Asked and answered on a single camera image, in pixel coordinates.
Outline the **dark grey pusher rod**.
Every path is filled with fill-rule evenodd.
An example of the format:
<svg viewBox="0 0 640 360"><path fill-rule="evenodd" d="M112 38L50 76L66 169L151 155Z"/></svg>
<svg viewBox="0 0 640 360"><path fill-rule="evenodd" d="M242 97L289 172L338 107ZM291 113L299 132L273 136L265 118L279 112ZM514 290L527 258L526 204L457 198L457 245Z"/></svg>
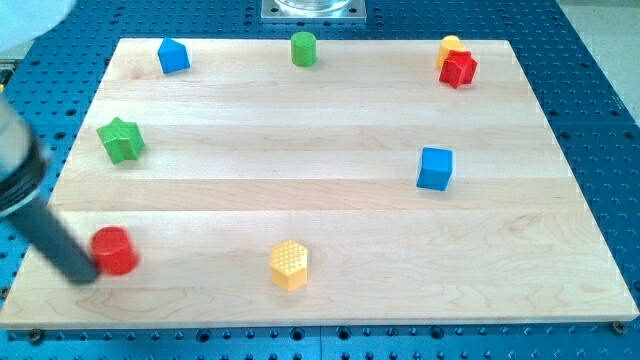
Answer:
<svg viewBox="0 0 640 360"><path fill-rule="evenodd" d="M98 278L93 260L39 196L10 207L7 219L70 283L85 285Z"/></svg>

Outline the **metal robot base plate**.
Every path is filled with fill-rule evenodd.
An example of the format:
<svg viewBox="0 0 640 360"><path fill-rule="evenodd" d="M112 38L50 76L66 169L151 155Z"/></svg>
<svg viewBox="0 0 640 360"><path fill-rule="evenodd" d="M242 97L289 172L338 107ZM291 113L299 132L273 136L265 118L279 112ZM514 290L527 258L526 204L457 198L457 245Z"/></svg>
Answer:
<svg viewBox="0 0 640 360"><path fill-rule="evenodd" d="M262 0L263 23L365 23L365 0Z"/></svg>

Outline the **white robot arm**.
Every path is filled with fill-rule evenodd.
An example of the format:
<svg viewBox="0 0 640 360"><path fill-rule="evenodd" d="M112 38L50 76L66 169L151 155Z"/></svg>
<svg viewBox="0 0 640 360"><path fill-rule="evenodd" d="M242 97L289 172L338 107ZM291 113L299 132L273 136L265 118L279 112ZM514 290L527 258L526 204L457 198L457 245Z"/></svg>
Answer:
<svg viewBox="0 0 640 360"><path fill-rule="evenodd" d="M71 12L74 0L1 3L1 50L25 44L52 30ZM1 218L8 221L72 284L98 277L97 266L47 208L40 196L49 154L34 130L1 99Z"/></svg>

